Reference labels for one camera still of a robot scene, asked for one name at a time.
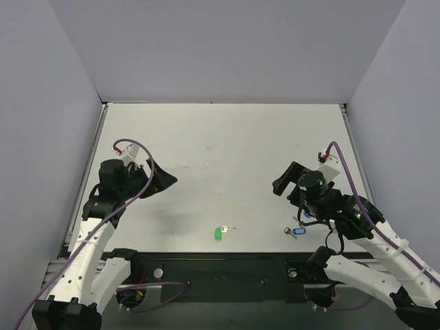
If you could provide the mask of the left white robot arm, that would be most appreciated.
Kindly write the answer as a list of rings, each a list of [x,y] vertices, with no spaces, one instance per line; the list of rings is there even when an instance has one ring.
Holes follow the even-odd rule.
[[[100,164],[99,182],[84,205],[65,269],[48,297],[38,299],[32,308],[37,329],[100,329],[102,313],[118,286],[142,280],[144,271],[136,250],[114,249],[103,269],[98,266],[124,212],[123,205],[134,197],[151,197],[178,181],[153,160],[146,163],[150,175],[130,155]]]

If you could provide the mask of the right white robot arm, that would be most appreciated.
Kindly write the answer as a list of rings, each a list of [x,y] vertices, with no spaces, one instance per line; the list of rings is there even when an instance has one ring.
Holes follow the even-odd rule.
[[[386,273],[365,267],[327,246],[320,246],[308,260],[307,273],[315,281],[328,278],[371,295],[388,305],[411,329],[439,328],[439,273],[417,256],[384,215],[367,199],[343,195],[334,179],[346,169],[334,156],[311,170],[292,162],[272,183],[273,193],[288,196],[299,211],[306,210],[312,225],[325,225],[367,251]]]

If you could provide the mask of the green key tag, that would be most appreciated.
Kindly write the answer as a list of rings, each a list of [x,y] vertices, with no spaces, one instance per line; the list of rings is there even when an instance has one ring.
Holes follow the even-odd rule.
[[[216,228],[214,230],[214,239],[216,241],[220,241],[220,240],[222,240],[222,237],[223,237],[223,232],[222,232],[221,228]]]

